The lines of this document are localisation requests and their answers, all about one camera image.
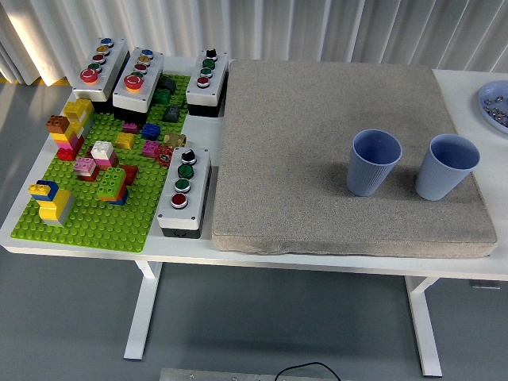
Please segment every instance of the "white table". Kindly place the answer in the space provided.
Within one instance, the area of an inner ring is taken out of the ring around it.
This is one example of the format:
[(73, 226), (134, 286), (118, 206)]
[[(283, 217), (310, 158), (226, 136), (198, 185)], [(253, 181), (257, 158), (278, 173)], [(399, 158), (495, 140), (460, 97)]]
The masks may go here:
[[(193, 60), (171, 58), (164, 63), (164, 71), (189, 75), (193, 66)], [(41, 178), (56, 153), (56, 145), (49, 137), (0, 229), (0, 244), (15, 253), (136, 261), (144, 278), (124, 355), (126, 359), (133, 360), (140, 360), (143, 356), (160, 270), (164, 262), (404, 275), (423, 374), (441, 376), (441, 366), (425, 300), (425, 289), (439, 278), (508, 280), (508, 238), (505, 236), (505, 232), (508, 232), (508, 198), (506, 197), (508, 195), (508, 180), (506, 179), (508, 135), (488, 125), (475, 103), (476, 93), (482, 85), (494, 80), (508, 80), (508, 74), (464, 71), (435, 71), (435, 74), (458, 132), (472, 140), (481, 154), (481, 162), (475, 170), (475, 177), (498, 234), (498, 247), (488, 257), (435, 260), (293, 254), (258, 256), (239, 252), (219, 252), (211, 240), (211, 217), (217, 167), (220, 165), (223, 119), (191, 116), (187, 117), (183, 128), (183, 133), (187, 135), (187, 146), (208, 148), (214, 170), (201, 239), (164, 237), (156, 219), (152, 223), (146, 244), (140, 253), (115, 252), (11, 238), (10, 233), (30, 198), (26, 191), (29, 184)]]

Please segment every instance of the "plate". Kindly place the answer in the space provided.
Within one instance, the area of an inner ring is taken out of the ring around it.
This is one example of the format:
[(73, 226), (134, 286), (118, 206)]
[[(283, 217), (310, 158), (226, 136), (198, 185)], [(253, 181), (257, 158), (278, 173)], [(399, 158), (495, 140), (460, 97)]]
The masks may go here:
[(478, 103), (483, 117), (502, 133), (508, 133), (508, 81), (484, 85), (479, 89)]

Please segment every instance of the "blue plastic cup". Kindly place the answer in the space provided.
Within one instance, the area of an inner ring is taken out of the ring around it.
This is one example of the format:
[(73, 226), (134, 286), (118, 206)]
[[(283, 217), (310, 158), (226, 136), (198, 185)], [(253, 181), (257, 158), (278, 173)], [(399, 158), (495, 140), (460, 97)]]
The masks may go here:
[(416, 179), (417, 193), (430, 201), (441, 200), (479, 163), (479, 151), (465, 137), (444, 133), (434, 137)]
[(348, 189), (357, 196), (370, 196), (402, 157), (396, 137), (379, 129), (366, 129), (352, 140), (348, 166)]

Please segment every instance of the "green lego baseplate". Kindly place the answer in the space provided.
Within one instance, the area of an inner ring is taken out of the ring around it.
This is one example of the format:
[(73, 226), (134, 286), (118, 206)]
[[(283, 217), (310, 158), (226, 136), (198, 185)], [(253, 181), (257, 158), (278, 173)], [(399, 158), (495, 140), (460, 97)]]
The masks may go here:
[[(185, 90), (191, 77), (165, 74), (164, 76), (176, 82), (175, 97), (185, 99)], [(182, 132), (187, 115), (187, 103), (182, 102), (178, 122), (165, 122), (162, 121), (162, 116), (166, 108), (166, 105), (151, 105), (147, 117), (147, 122), (160, 126), (161, 134), (157, 141), (161, 144), (165, 134)], [(94, 124), (78, 156), (85, 156), (87, 149), (97, 140), (109, 141), (114, 146), (118, 133), (122, 132), (123, 123), (114, 119), (112, 114), (94, 113)], [(88, 248), (140, 252), (148, 236), (167, 175), (166, 167), (159, 165), (153, 158), (141, 155), (145, 141), (141, 134), (137, 134), (133, 149), (114, 147), (120, 165), (138, 167), (133, 185), (127, 187), (129, 198), (124, 206), (112, 205), (98, 199), (98, 188), (106, 171), (100, 171), (92, 183), (81, 181), (73, 171), (73, 161), (62, 161), (55, 156), (43, 179), (55, 181), (61, 189), (71, 191), (75, 196), (74, 205), (65, 224), (55, 226), (43, 223), (39, 217), (39, 206), (31, 198), (11, 237)]]

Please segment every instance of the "red button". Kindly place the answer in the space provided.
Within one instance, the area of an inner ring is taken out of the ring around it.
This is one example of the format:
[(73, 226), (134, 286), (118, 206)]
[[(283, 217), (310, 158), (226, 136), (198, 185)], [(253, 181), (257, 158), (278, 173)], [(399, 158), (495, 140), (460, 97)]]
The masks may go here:
[(202, 89), (206, 89), (210, 85), (210, 80), (206, 77), (199, 77), (198, 78), (198, 87), (201, 87)]
[(95, 56), (92, 57), (92, 61), (95, 62), (96, 64), (102, 65), (103, 63), (106, 62), (106, 58), (102, 54), (96, 54)]
[(187, 206), (187, 197), (185, 194), (177, 193), (171, 197), (171, 206), (175, 209), (183, 209)]
[(147, 72), (146, 65), (143, 65), (142, 63), (137, 63), (134, 65), (134, 71), (139, 71), (141, 74), (146, 74)]
[(143, 79), (138, 77), (137, 75), (127, 75), (124, 78), (124, 83), (130, 90), (139, 90), (143, 85)]
[(98, 71), (96, 71), (95, 69), (87, 68), (83, 70), (81, 73), (79, 73), (79, 77), (85, 83), (93, 83), (98, 79)]

